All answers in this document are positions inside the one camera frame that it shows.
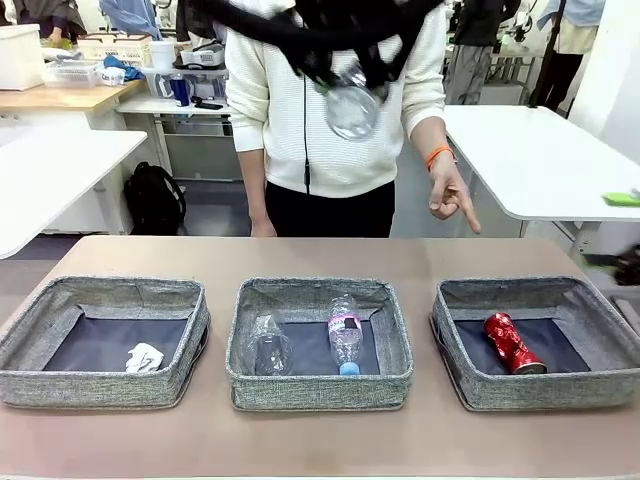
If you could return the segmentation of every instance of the clear plastic bottle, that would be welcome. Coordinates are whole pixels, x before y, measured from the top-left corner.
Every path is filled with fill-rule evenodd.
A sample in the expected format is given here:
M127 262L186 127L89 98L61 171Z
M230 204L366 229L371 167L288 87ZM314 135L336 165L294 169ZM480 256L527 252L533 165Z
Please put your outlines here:
M259 376L289 375L293 351L274 315L256 318L245 348L244 361L249 371Z
M340 375L360 375L358 360L362 352L362 326L351 295L332 300L328 327L331 353L340 367Z

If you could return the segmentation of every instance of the white box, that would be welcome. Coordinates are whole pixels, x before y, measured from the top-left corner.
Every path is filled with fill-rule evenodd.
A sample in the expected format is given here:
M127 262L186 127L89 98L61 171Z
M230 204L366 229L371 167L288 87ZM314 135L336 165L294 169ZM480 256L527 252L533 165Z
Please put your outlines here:
M0 90L26 90L42 83L39 31L39 25L0 27Z

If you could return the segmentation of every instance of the green object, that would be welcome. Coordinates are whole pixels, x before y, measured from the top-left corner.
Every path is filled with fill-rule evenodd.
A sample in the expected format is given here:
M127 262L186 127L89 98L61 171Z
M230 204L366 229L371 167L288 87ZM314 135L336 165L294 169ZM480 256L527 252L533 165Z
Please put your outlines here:
M640 197L631 193L605 193L602 198L612 207L640 207Z

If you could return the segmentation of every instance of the orange bracelet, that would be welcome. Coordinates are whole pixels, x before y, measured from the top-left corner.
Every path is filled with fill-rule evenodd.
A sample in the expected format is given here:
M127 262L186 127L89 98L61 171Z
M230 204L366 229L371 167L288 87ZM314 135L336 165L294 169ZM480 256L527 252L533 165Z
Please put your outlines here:
M431 152L431 155L429 155L429 158L427 159L427 170L431 171L431 167L433 167L433 164L436 161L436 157L442 152L451 152L451 155L453 155L453 150L449 145L444 145L442 147L436 148L433 152Z

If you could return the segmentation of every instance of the white table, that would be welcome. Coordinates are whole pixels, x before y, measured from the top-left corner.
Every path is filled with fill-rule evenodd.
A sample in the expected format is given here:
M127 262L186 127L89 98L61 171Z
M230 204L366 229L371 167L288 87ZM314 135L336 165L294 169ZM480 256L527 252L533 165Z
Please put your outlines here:
M36 129L0 148L0 258L18 252L84 193L94 188L111 233L122 198L101 183L147 135Z
M600 222L640 222L640 208L611 207L607 192L640 185L640 166L546 108L448 106L447 132L510 217L562 222L583 251ZM581 228L575 222L582 222Z

